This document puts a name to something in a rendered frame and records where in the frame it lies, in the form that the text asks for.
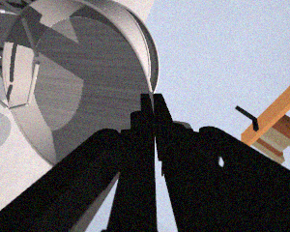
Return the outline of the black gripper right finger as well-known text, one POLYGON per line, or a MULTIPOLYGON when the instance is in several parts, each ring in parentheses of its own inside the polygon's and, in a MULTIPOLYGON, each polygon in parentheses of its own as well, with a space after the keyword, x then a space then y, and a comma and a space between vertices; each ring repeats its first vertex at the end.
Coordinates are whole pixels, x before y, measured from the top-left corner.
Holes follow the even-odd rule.
POLYGON ((178 232, 290 232, 288 168, 224 130, 198 132, 173 121, 163 95, 153 98, 158 160, 178 232))

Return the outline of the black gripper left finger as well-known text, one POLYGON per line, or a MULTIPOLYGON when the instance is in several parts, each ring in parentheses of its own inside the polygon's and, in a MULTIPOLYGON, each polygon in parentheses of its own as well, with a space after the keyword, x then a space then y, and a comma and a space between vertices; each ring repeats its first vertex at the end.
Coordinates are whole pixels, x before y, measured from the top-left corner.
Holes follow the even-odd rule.
POLYGON ((5 206, 0 232, 85 232, 117 180, 101 232, 159 232, 155 117, 149 94, 140 96, 120 133, 96 131, 5 206))

